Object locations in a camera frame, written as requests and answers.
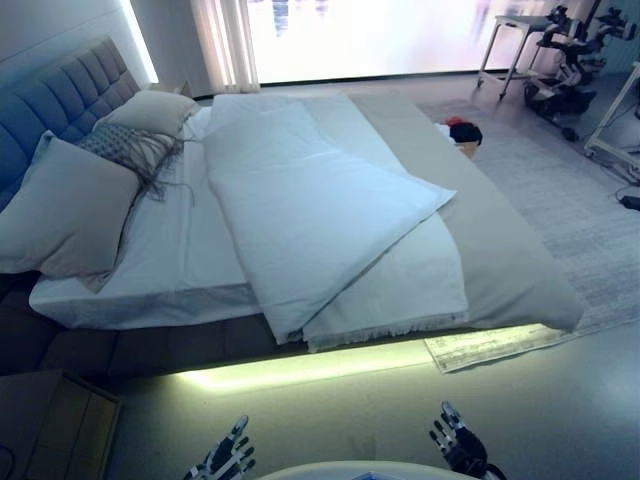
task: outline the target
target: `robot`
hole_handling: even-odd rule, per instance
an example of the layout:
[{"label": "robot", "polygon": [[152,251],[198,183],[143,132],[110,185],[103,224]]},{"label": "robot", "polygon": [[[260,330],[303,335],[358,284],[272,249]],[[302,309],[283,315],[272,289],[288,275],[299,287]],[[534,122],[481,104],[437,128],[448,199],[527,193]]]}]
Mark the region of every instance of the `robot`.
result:
[{"label": "robot", "polygon": [[[447,401],[442,402],[440,418],[447,428],[436,420],[434,426],[438,433],[430,430],[429,436],[451,470],[485,480],[507,480],[498,467],[488,463],[486,448],[467,428],[460,413]],[[240,480],[256,464],[256,461],[250,458],[255,450],[248,446],[249,437],[243,437],[248,422],[249,417],[246,415],[240,417],[226,437],[207,453],[202,463],[189,469],[184,480]],[[365,478],[383,476],[377,477],[369,472],[354,480]]]},{"label": "robot", "polygon": [[433,424],[439,435],[430,430],[429,436],[451,470],[474,478],[507,480],[505,474],[498,467],[488,463],[487,449],[480,439],[467,428],[460,413],[447,401],[442,402],[440,418],[451,429],[452,434],[450,435],[442,424],[435,420]]},{"label": "robot", "polygon": [[242,436],[248,423],[249,417],[241,416],[227,436],[207,453],[202,463],[191,467],[183,480],[240,480],[256,464],[250,458],[255,449],[247,446],[249,437]]},{"label": "robot", "polygon": [[[559,50],[563,61],[556,77],[532,77],[525,83],[524,100],[526,105],[542,118],[561,129],[563,136],[569,141],[576,141],[575,130],[563,127],[556,122],[555,116],[582,115],[589,109],[595,98],[593,90],[579,87],[587,85],[593,79],[593,72],[604,66],[603,59],[582,58],[599,53],[607,36],[630,41],[635,38],[637,25],[620,17],[621,11],[609,8],[606,15],[596,17],[599,21],[597,31],[591,39],[587,39],[584,24],[566,15],[567,8],[554,8],[547,19],[551,25],[545,30],[538,42],[539,47]],[[566,37],[566,42],[558,42],[555,35]]]}]

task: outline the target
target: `gray floor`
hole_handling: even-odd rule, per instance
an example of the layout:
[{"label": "gray floor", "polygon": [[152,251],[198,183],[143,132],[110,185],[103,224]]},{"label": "gray floor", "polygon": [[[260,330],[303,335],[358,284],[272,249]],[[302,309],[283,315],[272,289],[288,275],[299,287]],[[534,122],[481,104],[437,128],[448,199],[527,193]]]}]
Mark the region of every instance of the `gray floor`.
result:
[{"label": "gray floor", "polygon": [[[602,82],[606,88],[576,125],[579,131],[595,126],[623,80]],[[493,86],[475,93],[474,87],[473,77],[448,76],[266,93],[397,90],[422,104],[466,98],[559,155],[573,148],[523,109],[517,84],[499,105]],[[616,122],[615,131],[627,135],[628,129],[637,132],[637,121],[624,117]],[[623,185],[586,159],[581,166],[612,192]],[[443,399],[462,410],[491,460],[511,480],[640,478],[640,325],[447,375],[438,372],[419,343],[403,345],[394,348],[413,355],[406,366],[398,362],[399,351],[390,350],[366,358],[344,354],[335,373],[323,366],[324,357],[306,356],[197,378],[166,376],[111,385],[125,408],[107,478],[181,478],[185,467],[198,461],[241,413],[251,417],[248,433],[258,461],[252,478],[328,460],[444,466],[426,435]],[[314,365],[319,372],[315,380]],[[296,367],[302,368],[300,378],[275,378]],[[351,367],[360,373],[348,374]]]}]

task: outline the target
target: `rug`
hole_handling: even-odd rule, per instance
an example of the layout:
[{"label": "rug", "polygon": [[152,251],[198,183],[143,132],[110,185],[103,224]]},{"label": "rug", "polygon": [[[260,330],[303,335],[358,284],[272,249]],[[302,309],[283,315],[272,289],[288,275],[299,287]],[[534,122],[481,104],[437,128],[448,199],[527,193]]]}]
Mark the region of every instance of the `rug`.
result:
[{"label": "rug", "polygon": [[588,160],[561,142],[538,144],[466,101],[420,108],[434,121],[455,114],[479,125],[484,140],[473,161],[542,236],[585,306],[573,332],[527,325],[426,339],[442,372],[638,321],[640,215],[617,203],[584,168]]}]

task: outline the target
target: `white wall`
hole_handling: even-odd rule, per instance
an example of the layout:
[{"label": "white wall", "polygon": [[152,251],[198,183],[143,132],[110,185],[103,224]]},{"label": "white wall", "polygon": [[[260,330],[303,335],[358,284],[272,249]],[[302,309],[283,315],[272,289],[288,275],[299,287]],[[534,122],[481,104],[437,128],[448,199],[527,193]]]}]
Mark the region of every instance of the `white wall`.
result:
[{"label": "white wall", "polygon": [[132,0],[160,83],[180,86],[185,80],[194,96],[211,93],[200,40],[189,0]]},{"label": "white wall", "polygon": [[138,84],[148,83],[121,0],[2,0],[0,87],[103,34],[113,38]]}]

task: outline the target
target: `upholstered headboard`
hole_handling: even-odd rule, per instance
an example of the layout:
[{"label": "upholstered headboard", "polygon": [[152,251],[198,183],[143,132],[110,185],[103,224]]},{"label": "upholstered headboard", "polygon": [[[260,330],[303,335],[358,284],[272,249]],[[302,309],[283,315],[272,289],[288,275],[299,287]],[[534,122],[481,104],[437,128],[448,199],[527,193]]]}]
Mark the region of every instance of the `upholstered headboard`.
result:
[{"label": "upholstered headboard", "polygon": [[0,211],[20,188],[45,130],[75,142],[138,85],[103,36],[0,94]]}]

